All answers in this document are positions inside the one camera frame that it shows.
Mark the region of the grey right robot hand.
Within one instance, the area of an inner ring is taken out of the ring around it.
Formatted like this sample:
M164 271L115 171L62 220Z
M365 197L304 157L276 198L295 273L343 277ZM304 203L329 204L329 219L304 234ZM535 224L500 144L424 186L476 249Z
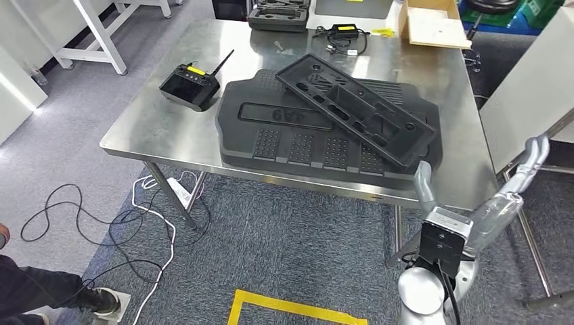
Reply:
M546 135L529 138L515 174L467 216L439 205L431 188L432 167L421 160L414 185L426 217L422 222L418 255L429 263L440 259L457 260L461 255L476 257L517 216L524 203L521 193L529 187L549 152L550 140Z

